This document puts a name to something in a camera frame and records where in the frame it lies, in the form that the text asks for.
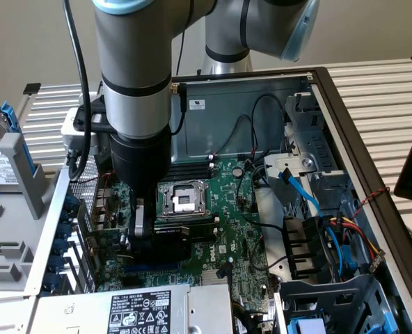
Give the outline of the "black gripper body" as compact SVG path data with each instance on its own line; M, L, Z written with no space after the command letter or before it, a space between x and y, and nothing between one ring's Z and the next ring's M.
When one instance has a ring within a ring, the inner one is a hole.
M171 129L164 127L145 139L123 139L110 135L111 158L116 176L128 185L135 197L152 193L171 166Z

